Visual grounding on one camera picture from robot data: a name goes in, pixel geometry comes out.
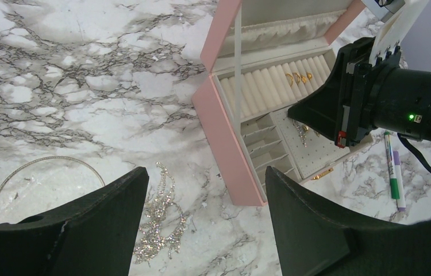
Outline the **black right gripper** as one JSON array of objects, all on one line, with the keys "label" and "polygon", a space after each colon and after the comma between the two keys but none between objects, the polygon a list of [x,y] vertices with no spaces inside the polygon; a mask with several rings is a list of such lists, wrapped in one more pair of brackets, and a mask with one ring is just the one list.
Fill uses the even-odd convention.
[{"label": "black right gripper", "polygon": [[287,111],[338,147],[361,142],[376,128],[431,141],[431,72],[400,68],[401,49],[371,64],[375,39],[341,47],[325,83]]}]

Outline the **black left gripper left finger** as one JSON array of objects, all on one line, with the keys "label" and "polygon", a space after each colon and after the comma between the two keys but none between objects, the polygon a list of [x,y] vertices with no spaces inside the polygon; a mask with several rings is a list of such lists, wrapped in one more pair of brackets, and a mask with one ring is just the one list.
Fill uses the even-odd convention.
[{"label": "black left gripper left finger", "polygon": [[128,275],[148,182],[138,167],[62,206],[0,224],[0,275]]}]

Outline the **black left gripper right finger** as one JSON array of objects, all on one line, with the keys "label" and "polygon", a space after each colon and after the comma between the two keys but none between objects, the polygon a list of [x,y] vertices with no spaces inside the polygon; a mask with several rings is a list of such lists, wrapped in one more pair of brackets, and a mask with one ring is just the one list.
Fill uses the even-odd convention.
[{"label": "black left gripper right finger", "polygon": [[431,275],[431,220],[403,225],[354,212],[274,167],[265,184],[283,275]]}]

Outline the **small silver drop earring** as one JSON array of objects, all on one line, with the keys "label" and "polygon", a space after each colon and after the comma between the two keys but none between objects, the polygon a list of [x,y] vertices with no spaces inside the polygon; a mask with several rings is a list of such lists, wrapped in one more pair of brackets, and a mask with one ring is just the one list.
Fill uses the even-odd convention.
[{"label": "small silver drop earring", "polygon": [[293,120],[293,125],[295,126],[295,128],[298,131],[298,136],[301,140],[301,143],[304,147],[307,147],[307,142],[306,142],[306,132],[308,131],[308,127],[296,120]]}]

